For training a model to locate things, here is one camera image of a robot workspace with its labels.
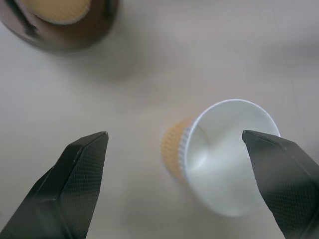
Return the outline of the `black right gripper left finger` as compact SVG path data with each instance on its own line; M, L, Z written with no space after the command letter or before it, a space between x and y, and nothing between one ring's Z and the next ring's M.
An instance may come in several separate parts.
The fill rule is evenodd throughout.
M0 239L86 239L108 145L105 131L69 144L33 185Z

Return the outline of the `orange ribbed paper cup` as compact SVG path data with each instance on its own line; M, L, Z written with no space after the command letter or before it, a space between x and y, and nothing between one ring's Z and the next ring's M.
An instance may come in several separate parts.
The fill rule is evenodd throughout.
M229 99L172 125L160 142L168 171L210 211L226 217L246 215L262 202L242 140L245 130L280 135L261 106Z
M21 0L40 19L68 25L80 21L89 12L92 0Z

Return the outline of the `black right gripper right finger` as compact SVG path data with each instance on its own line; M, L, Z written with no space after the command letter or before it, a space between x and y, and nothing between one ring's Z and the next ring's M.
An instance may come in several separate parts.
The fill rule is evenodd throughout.
M296 143L244 130L258 190L285 239L319 239L319 165Z

